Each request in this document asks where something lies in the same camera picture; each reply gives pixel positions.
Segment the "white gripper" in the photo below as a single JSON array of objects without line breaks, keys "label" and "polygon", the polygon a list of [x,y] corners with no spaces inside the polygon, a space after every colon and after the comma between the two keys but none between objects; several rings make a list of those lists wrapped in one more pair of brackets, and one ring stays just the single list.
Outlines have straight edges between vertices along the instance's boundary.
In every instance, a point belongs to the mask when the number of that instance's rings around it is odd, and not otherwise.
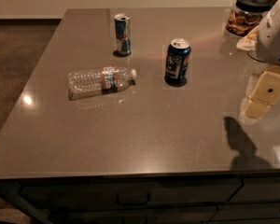
[{"label": "white gripper", "polygon": [[[265,63],[280,65],[280,0],[259,24],[257,58]],[[260,119],[280,99],[280,66],[270,66],[248,80],[241,113],[250,119]]]}]

